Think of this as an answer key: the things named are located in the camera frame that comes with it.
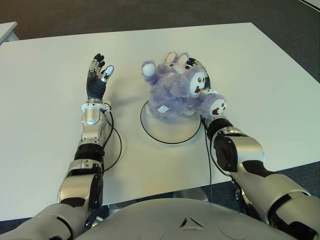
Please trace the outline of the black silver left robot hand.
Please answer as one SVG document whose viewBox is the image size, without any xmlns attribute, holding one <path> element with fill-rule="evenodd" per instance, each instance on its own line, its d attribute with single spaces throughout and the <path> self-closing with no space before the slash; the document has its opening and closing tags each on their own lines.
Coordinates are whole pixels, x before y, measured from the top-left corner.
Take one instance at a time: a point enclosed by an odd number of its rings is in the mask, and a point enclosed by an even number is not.
<svg viewBox="0 0 320 240">
<path fill-rule="evenodd" d="M 89 65 L 86 81 L 86 93 L 89 103 L 101 104 L 103 102 L 107 82 L 115 70 L 112 65 L 103 69 L 104 65 L 105 57 L 100 53 L 94 56 Z"/>
</svg>

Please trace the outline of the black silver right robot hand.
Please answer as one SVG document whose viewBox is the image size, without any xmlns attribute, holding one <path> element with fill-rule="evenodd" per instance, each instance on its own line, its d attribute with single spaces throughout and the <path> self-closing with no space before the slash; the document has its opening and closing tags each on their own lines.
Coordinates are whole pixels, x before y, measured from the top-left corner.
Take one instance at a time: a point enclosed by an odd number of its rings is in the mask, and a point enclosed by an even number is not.
<svg viewBox="0 0 320 240">
<path fill-rule="evenodd" d="M 205 76 L 205 78 L 204 78 L 204 88 L 205 89 L 210 89 L 211 88 L 211 81 L 210 81 L 209 74 L 208 74 L 206 68 L 204 67 L 204 65 L 199 60 L 196 60 L 195 58 L 189 57 L 188 60 L 186 61 L 186 65 L 189 66 L 189 67 L 200 66 L 205 72 L 205 74 L 204 74 L 204 76 Z"/>
</svg>

